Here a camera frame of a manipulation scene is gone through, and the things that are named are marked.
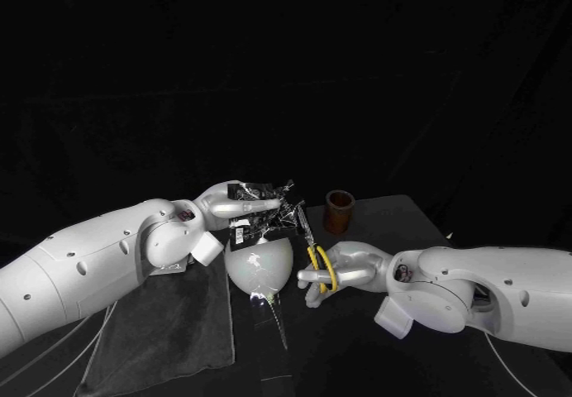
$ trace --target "table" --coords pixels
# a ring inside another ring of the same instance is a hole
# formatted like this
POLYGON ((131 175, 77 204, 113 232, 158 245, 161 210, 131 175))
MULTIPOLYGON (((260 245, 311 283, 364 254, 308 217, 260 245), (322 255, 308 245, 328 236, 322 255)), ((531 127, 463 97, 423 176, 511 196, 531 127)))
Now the table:
MULTIPOLYGON (((396 254, 449 246, 407 196, 357 200, 350 228, 340 237, 322 230, 321 214, 322 207, 306 209, 314 237, 324 248, 338 241, 358 241, 396 254)), ((217 238, 224 242, 227 231, 219 232, 217 238)), ((293 274, 306 266, 305 244, 302 238, 292 239, 293 274)), ((466 328, 443 334, 414 323, 409 335, 397 340, 373 321, 386 294, 347 288, 316 309, 306 308, 304 296, 292 275, 279 300, 296 397, 345 396, 365 391, 373 395, 528 395, 507 374, 478 330, 466 328)), ((129 397, 260 395, 256 349, 263 341, 252 331, 249 297, 233 283, 230 306, 236 363, 174 379, 129 397)), ((541 349, 494 338, 492 343, 520 381, 538 396, 572 395, 569 379, 541 349)), ((69 357, 59 359, 69 362, 69 357)))

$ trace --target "white egg-shaped object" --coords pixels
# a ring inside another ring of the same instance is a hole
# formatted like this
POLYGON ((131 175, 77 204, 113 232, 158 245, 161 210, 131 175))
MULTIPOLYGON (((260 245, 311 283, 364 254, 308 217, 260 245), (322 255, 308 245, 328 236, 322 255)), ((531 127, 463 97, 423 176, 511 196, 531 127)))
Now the white egg-shaped object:
POLYGON ((292 272, 292 244, 288 238, 265 242, 237 251, 226 244, 223 264, 230 280, 250 295, 273 295, 286 284, 292 272))

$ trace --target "scissors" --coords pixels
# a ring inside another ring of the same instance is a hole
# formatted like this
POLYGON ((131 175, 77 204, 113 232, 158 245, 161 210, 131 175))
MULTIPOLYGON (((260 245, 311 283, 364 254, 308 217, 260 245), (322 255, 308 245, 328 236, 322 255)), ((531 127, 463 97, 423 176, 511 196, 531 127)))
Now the scissors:
POLYGON ((309 259, 312 261, 312 266, 315 270, 327 270, 331 278, 331 289, 327 288, 324 283, 319 283, 319 293, 335 292, 337 290, 337 279, 334 268, 331 267, 331 262, 327 258, 327 254, 319 244, 314 241, 312 231, 309 230, 309 225, 306 224, 306 216, 304 215, 304 211, 301 206, 298 206, 298 218, 301 226, 304 227, 304 233, 306 238, 306 254, 309 255, 309 259))

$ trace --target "yellow scissors handle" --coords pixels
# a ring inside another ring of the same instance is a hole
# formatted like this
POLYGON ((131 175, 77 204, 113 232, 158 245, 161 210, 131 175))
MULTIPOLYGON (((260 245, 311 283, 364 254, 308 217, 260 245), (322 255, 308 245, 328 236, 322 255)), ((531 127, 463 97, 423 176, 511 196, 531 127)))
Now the yellow scissors handle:
MULTIPOLYGON (((327 258, 324 249, 319 246, 315 246, 315 250, 319 253, 321 259, 322 259, 325 267, 327 267, 327 271, 329 273, 329 278, 331 278, 331 289, 327 288, 324 283, 319 283, 319 293, 324 294, 328 291, 329 292, 337 291, 337 279, 335 279, 334 268, 331 267, 329 259, 327 258)), ((309 259, 312 260, 314 269, 319 270, 318 261, 315 259, 314 250, 311 247, 306 248, 306 254, 309 255, 309 259)))

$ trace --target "dark towel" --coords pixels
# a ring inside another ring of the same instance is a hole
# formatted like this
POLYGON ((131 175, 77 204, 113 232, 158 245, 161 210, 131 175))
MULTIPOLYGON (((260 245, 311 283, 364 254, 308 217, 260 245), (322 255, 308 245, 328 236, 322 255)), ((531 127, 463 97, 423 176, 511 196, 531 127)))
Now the dark towel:
POLYGON ((118 302, 76 396, 110 397, 234 362, 223 256, 149 276, 118 302))

